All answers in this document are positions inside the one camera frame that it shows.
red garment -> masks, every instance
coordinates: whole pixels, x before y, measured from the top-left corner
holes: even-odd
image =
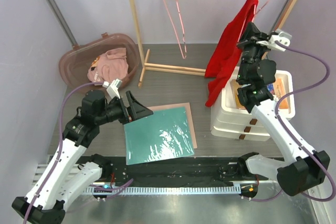
[[[244,26],[244,31],[247,23],[252,21],[257,5],[258,0],[247,0],[220,37],[219,43],[205,71],[205,77],[216,77],[215,80],[208,84],[209,98],[205,103],[207,107],[215,103],[239,61],[241,50],[236,45],[242,30],[241,28]]]

white storage drawer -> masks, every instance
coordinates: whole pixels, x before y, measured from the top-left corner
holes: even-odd
[[[238,132],[245,132],[244,130],[248,130],[247,128],[250,128],[250,131],[249,131],[250,133],[268,134],[266,129],[261,126],[226,123],[226,122],[220,122],[218,120],[214,122],[213,127],[216,127],[217,129],[221,129],[221,130],[238,131]]]
[[[211,126],[215,124],[215,121],[220,122],[226,122],[226,123],[236,123],[236,124],[242,124],[242,125],[250,125],[250,122],[254,117],[251,114],[225,114],[223,111],[217,111],[215,112],[214,108],[211,108],[211,115],[216,115],[216,117],[212,117],[212,123]],[[255,124],[256,126],[263,127],[262,123],[257,121]]]
[[[270,136],[261,122],[256,120],[247,110],[236,108],[230,82],[237,78],[238,71],[239,67],[236,67],[225,88],[222,89],[215,104],[211,107],[211,133],[226,138],[266,141]],[[277,70],[277,78],[283,80],[286,93],[293,91],[292,76],[289,72]],[[294,97],[291,95],[287,99],[289,108],[281,110],[281,114],[290,120],[295,115]],[[244,132],[246,127],[251,127],[249,132]]]
[[[242,139],[243,137],[244,140],[252,140],[252,141],[267,141],[270,138],[269,134],[255,134],[239,131],[229,131],[219,129],[217,127],[212,127],[211,134],[213,134],[214,136],[234,138],[234,139]]]

brown plastic basket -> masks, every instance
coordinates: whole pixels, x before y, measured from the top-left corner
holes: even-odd
[[[134,77],[139,62],[140,55],[134,41],[125,34],[102,34],[102,38],[83,46],[78,46],[67,52],[59,60],[58,68],[63,81],[74,89],[84,83],[90,82],[87,77],[88,70],[92,62],[101,54],[114,48],[126,48],[128,75],[122,79],[122,85],[119,89],[125,87]],[[92,89],[105,90],[102,86],[88,86],[79,90],[86,93]]]

teal cloth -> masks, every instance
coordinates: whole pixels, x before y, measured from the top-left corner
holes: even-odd
[[[127,165],[194,155],[185,107],[154,111],[124,130]]]

clothes hanger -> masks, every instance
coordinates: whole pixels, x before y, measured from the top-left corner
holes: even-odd
[[[256,8],[255,8],[255,14],[254,14],[254,18],[257,16],[257,14],[268,4],[270,0],[267,0],[266,3],[264,3],[264,5],[256,12]]]
[[[265,3],[264,3],[264,5],[259,9],[259,10],[257,10],[257,5],[255,5],[254,6],[254,17],[253,17],[253,19],[252,19],[252,22],[254,21],[254,19],[255,19],[255,17],[257,16],[257,14],[269,3],[269,1],[270,0],[267,0]],[[240,37],[241,37],[241,35],[242,35],[242,33],[243,33],[243,29],[244,29],[244,26],[245,26],[245,22],[246,22],[246,20],[244,20],[244,23],[243,23],[243,26],[241,27],[242,29],[241,29],[241,31],[240,31],[240,34],[239,34],[239,37],[238,37],[238,42],[240,41]]]
[[[176,7],[177,7],[177,11],[179,13],[180,23],[181,23],[181,28],[182,28],[182,34],[183,34],[182,40],[183,40],[183,44],[184,44],[184,53],[183,53],[183,50],[182,50],[182,47],[181,47],[180,39],[179,39],[179,36],[177,34],[177,31],[176,31],[176,28],[175,28],[172,16],[170,15],[170,12],[168,10],[168,6],[167,6],[167,3],[166,3],[166,0],[163,0],[163,4],[164,4],[164,6],[165,6],[165,8],[167,10],[169,19],[170,19],[170,21],[171,21],[171,23],[173,25],[173,29],[174,29],[174,32],[175,32],[175,36],[176,36],[177,42],[179,44],[179,48],[180,48],[180,51],[181,51],[182,58],[185,59],[187,57],[187,46],[186,46],[186,43],[185,43],[184,26],[183,26],[182,16],[181,16],[181,12],[180,12],[179,0],[175,0],[175,1],[176,1]]]

